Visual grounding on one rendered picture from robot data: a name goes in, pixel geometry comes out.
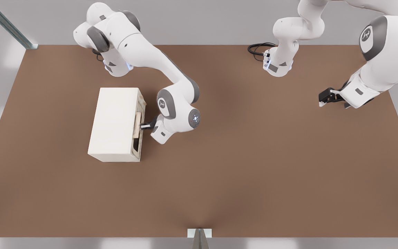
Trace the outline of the white oven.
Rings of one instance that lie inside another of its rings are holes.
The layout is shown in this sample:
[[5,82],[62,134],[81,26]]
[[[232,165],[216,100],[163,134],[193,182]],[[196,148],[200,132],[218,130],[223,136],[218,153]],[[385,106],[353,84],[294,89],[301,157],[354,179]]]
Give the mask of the white oven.
[[101,162],[139,162],[145,106],[137,87],[101,87],[87,154]]

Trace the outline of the silver frame post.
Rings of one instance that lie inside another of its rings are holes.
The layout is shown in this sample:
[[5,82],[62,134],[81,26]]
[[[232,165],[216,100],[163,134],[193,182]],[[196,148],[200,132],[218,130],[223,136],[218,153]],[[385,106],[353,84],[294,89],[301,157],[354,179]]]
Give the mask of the silver frame post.
[[212,229],[189,228],[187,237],[193,238],[192,249],[209,249],[207,238],[212,238]]
[[38,44],[32,44],[9,19],[0,11],[0,25],[25,49],[38,49]]

